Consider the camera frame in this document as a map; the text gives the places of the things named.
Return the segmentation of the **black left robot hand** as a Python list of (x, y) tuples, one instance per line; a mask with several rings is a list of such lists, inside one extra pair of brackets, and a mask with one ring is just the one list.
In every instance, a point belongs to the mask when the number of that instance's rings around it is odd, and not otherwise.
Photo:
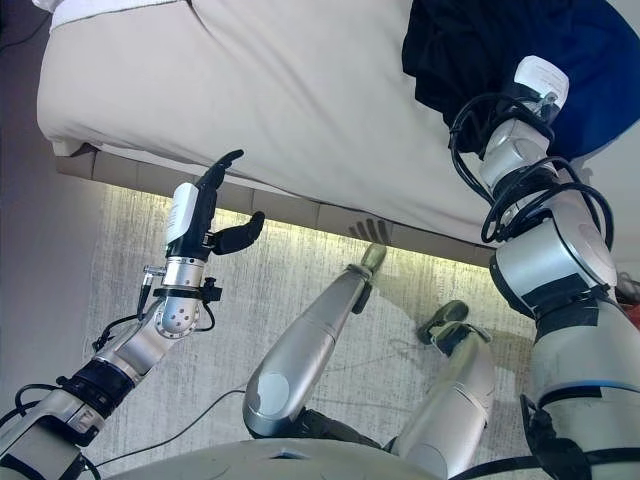
[(265, 214), (254, 213), (250, 220), (218, 232), (211, 230), (218, 189), (226, 171), (244, 155), (234, 150), (222, 156), (193, 183), (182, 183), (174, 191), (166, 231), (166, 257), (188, 257), (206, 263), (211, 253), (221, 256), (250, 247), (260, 236)]

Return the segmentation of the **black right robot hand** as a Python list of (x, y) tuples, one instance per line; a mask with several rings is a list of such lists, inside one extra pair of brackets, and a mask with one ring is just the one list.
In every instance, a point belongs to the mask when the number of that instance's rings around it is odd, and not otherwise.
[(551, 125), (563, 109), (569, 93), (569, 77), (549, 61), (529, 55), (514, 68), (504, 84), (505, 110), (519, 106), (531, 111), (544, 124)]

